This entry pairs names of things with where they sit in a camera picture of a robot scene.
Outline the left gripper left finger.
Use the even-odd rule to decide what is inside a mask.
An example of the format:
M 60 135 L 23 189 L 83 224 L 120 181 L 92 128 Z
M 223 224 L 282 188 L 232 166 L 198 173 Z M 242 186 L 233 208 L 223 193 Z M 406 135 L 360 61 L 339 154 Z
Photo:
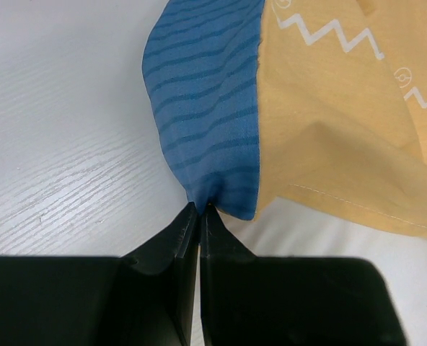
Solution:
M 189 345 L 198 256 L 198 213 L 188 203 L 162 231 L 123 259 L 125 345 Z

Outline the blue yellow cartoon pillowcase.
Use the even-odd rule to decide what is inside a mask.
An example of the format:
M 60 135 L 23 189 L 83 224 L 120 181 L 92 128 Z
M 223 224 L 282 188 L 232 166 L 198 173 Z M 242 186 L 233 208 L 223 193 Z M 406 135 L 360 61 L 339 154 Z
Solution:
M 427 1 L 169 1 L 142 60 L 188 200 L 427 238 Z

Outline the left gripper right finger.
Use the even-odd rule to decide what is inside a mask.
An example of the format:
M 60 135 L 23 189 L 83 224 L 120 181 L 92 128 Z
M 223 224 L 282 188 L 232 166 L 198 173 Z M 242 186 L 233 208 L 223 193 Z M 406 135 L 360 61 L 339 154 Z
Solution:
M 207 345 L 230 345 L 230 324 L 241 319 L 244 299 L 239 292 L 240 266 L 255 255 L 224 225 L 219 212 L 208 205 L 201 217 L 201 321 Z

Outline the white pillow yellow trim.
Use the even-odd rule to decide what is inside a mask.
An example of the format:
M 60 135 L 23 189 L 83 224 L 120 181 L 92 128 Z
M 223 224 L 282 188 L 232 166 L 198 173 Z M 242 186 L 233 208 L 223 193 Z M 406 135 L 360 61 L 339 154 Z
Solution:
M 260 256 L 361 257 L 387 282 L 410 345 L 427 345 L 427 239 L 358 225 L 277 198 L 256 221 L 221 215 Z

